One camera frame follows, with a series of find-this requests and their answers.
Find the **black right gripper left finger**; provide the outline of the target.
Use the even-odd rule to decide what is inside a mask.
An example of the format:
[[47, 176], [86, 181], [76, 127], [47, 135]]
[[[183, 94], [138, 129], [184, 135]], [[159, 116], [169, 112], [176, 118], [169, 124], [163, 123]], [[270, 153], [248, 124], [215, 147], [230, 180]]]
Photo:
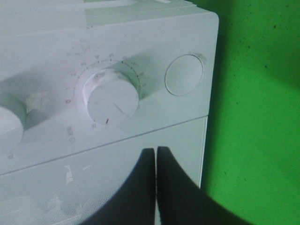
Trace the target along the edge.
[[83, 225], [153, 225], [156, 206], [154, 150], [143, 149], [118, 191]]

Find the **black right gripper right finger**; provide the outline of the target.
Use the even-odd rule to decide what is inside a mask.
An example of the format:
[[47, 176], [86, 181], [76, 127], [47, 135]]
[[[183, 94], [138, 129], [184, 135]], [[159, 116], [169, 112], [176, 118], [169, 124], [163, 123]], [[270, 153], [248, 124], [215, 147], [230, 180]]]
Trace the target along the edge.
[[157, 149], [157, 202], [163, 225], [249, 225], [205, 194], [168, 147]]

